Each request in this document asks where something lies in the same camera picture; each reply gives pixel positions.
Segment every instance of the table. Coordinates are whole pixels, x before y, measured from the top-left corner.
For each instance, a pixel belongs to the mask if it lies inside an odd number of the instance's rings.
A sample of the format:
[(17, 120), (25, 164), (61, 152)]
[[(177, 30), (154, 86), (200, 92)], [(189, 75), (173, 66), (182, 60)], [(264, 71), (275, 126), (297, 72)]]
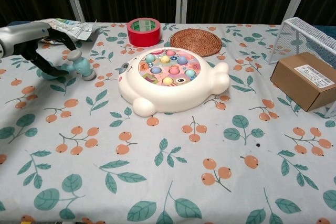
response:
[[(77, 47), (97, 78), (47, 81), (21, 56), (0, 64), (0, 220), (85, 223), (336, 221), (335, 118), (305, 112), (269, 80), (278, 25), (162, 24), (209, 30), (231, 85), (180, 113), (137, 116), (116, 68), (145, 48), (123, 23)], [(281, 54), (286, 48), (277, 48)], [(40, 44), (55, 65), (64, 45)]]

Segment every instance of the woven rattan coaster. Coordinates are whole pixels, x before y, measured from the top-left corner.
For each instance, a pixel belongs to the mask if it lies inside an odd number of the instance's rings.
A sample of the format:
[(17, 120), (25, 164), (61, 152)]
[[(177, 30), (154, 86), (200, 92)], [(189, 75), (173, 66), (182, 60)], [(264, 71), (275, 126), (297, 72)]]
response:
[(170, 44), (172, 47), (189, 50), (201, 57), (214, 55), (222, 48), (221, 39), (216, 35), (191, 28), (175, 33), (170, 39)]

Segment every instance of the cardboard box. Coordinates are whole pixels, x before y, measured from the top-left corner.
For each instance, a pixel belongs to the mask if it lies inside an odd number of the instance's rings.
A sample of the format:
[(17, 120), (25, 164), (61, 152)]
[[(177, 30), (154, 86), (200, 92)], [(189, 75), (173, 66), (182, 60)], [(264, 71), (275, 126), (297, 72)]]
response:
[(270, 80), (305, 111), (336, 100), (336, 69), (308, 52), (280, 59)]

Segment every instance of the white wire basket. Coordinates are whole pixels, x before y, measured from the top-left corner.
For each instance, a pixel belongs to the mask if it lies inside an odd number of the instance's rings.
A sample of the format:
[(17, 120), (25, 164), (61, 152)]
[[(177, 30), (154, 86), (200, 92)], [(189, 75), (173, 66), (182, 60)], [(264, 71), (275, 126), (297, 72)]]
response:
[[(336, 69), (336, 40), (300, 18), (286, 19), (281, 24), (268, 63), (302, 52), (309, 52)], [(329, 105), (324, 116), (333, 115), (336, 115), (336, 101)]]

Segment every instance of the red tape roll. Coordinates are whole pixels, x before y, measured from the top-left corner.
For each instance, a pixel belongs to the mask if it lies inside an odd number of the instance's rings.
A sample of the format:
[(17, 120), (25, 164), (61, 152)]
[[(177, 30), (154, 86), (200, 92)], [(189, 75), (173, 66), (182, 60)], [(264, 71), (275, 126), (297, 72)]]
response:
[(136, 18), (127, 23), (129, 41), (136, 47), (150, 47), (161, 39), (160, 22), (153, 18)]

